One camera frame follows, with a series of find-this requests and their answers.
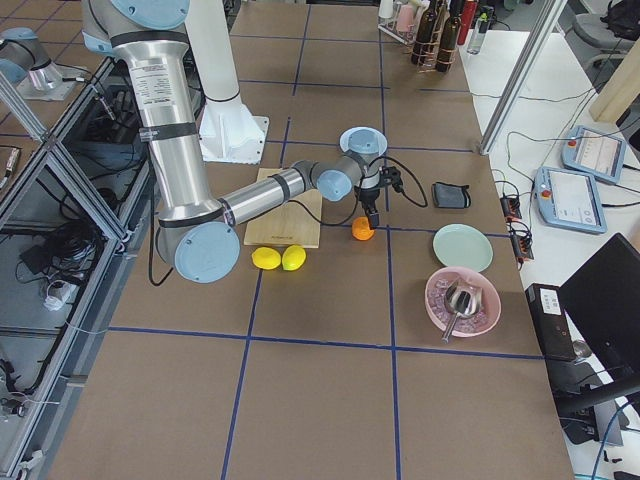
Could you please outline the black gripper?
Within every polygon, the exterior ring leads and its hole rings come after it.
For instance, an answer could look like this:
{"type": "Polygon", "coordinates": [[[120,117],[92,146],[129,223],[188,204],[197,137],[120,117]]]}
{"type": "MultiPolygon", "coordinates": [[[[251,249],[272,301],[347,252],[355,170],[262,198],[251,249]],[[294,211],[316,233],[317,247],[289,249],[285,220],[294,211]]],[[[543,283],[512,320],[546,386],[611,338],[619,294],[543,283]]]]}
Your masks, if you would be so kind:
{"type": "Polygon", "coordinates": [[[358,200],[365,210],[370,229],[377,229],[379,226],[379,212],[376,207],[376,201],[379,198],[379,189],[361,188],[358,192],[358,200]]]}

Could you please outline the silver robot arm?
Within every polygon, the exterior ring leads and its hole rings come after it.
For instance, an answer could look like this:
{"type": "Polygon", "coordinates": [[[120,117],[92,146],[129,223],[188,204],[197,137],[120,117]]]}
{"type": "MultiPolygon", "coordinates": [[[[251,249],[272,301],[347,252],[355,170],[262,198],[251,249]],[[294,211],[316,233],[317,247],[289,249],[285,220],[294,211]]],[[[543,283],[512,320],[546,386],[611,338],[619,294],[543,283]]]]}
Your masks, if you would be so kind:
{"type": "Polygon", "coordinates": [[[218,1],[86,1],[86,47],[126,63],[152,156],[163,210],[154,251],[183,278],[211,283],[236,264],[235,228],[309,190],[327,200],[354,194],[368,219],[381,186],[384,135],[354,127],[333,162],[290,168],[215,197],[209,161],[256,163],[267,119],[243,103],[224,8],[218,1]]]}

